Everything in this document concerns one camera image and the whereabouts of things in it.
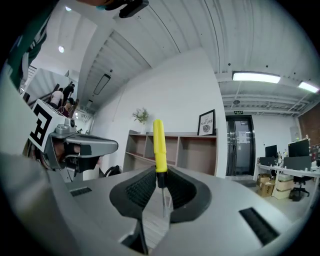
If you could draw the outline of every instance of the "white desk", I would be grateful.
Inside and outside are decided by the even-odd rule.
[[[294,170],[294,169],[281,168],[279,166],[267,166],[267,165],[262,165],[262,164],[257,164],[256,166],[258,167],[258,173],[260,172],[260,169],[275,170],[276,171],[274,189],[273,189],[273,192],[271,195],[272,197],[275,196],[275,192],[276,192],[277,184],[278,184],[278,180],[279,180],[279,174],[281,172],[284,174],[297,176],[297,177],[303,177],[303,176],[314,177],[315,183],[314,183],[313,192],[311,194],[310,202],[308,205],[308,209],[312,206],[312,203],[315,200],[315,195],[316,195],[316,192],[317,192],[317,189],[319,186],[320,170],[316,170],[316,171]]]

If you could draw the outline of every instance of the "fluorescent light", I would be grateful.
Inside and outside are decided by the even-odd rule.
[[[277,84],[280,81],[279,75],[259,73],[259,72],[246,72],[237,71],[232,73],[233,81],[256,81]]]
[[[101,93],[102,89],[106,86],[106,84],[110,81],[110,75],[104,74],[100,81],[98,82],[98,84],[96,85],[93,93],[95,95],[98,95],[99,93]]]
[[[65,48],[63,46],[59,46],[58,49],[60,53],[63,53],[65,51]]]
[[[317,87],[314,87],[312,86],[311,84],[308,84],[306,82],[301,82],[299,84],[299,88],[302,88],[302,89],[305,89],[305,90],[308,90],[312,93],[316,93],[317,91],[319,91],[319,89]]]

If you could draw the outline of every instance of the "wooden shelf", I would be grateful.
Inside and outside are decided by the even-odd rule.
[[[135,156],[135,157],[141,157],[141,158],[144,157],[144,155],[140,154],[140,153],[135,153],[135,152],[126,152],[126,153],[128,153],[129,155]]]
[[[153,164],[156,163],[156,158],[155,158],[155,157],[143,157],[143,156],[141,156],[140,154],[131,153],[131,152],[125,152],[125,153],[128,154],[128,155],[130,155],[130,156],[133,156],[133,157],[135,157],[135,158],[138,158],[138,159],[140,159],[140,160],[148,161],[148,162],[153,163]],[[166,163],[167,163],[168,166],[173,166],[173,167],[176,166],[176,163],[173,162],[173,161],[167,160]]]
[[[168,166],[216,175],[218,136],[197,136],[190,132],[164,134]],[[125,172],[155,165],[154,135],[130,131],[126,144]]]

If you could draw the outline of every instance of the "picture frame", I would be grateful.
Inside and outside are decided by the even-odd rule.
[[[214,109],[199,115],[197,135],[216,135],[216,115]]]

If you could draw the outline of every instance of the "glass door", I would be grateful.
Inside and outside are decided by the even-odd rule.
[[[226,116],[227,176],[254,175],[255,138],[251,116]]]

